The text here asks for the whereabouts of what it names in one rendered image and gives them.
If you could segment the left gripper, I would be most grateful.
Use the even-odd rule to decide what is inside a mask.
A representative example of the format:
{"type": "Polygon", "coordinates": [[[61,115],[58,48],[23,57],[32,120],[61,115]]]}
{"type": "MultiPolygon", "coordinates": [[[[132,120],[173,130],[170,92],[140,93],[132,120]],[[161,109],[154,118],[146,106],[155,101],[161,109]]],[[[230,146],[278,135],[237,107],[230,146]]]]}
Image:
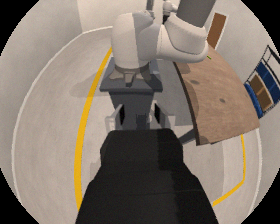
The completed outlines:
{"type": "Polygon", "coordinates": [[[163,11],[163,24],[165,23],[165,20],[167,20],[171,16],[171,12],[163,11]]]}

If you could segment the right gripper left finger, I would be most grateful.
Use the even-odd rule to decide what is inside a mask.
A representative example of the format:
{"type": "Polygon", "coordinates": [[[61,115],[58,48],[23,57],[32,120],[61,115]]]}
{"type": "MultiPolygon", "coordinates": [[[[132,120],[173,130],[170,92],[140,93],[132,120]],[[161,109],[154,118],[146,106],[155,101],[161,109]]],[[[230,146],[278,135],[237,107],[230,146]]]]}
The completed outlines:
{"type": "Polygon", "coordinates": [[[124,113],[124,104],[120,104],[119,107],[115,109],[115,112],[111,116],[105,117],[105,128],[108,132],[119,131],[120,125],[123,125],[125,113],[124,113]]]}

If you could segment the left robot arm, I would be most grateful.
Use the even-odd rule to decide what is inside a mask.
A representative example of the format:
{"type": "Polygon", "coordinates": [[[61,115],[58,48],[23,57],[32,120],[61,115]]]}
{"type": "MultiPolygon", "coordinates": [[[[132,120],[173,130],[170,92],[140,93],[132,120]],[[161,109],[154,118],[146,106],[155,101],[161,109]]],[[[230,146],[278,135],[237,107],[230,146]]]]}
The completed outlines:
{"type": "MultiPolygon", "coordinates": [[[[147,0],[147,10],[145,11],[135,11],[135,12],[145,12],[145,14],[149,15],[149,16],[155,16],[155,12],[153,12],[153,2],[155,2],[155,0],[147,0]]],[[[171,2],[169,2],[169,0],[164,0],[164,6],[163,6],[163,11],[168,11],[168,12],[173,12],[176,11],[177,12],[177,8],[173,7],[175,6],[175,4],[172,4],[171,2]]],[[[153,20],[155,20],[155,18],[153,18],[153,20]]]]}

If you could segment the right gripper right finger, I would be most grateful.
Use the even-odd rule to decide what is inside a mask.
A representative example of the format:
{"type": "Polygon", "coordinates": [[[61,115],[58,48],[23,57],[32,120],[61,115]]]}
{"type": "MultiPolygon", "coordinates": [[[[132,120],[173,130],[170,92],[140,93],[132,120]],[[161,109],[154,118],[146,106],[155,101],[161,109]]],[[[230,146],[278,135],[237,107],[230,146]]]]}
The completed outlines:
{"type": "Polygon", "coordinates": [[[168,113],[159,103],[155,103],[155,117],[157,123],[161,125],[161,128],[169,128],[175,132],[175,120],[176,116],[173,113],[168,113]]]}

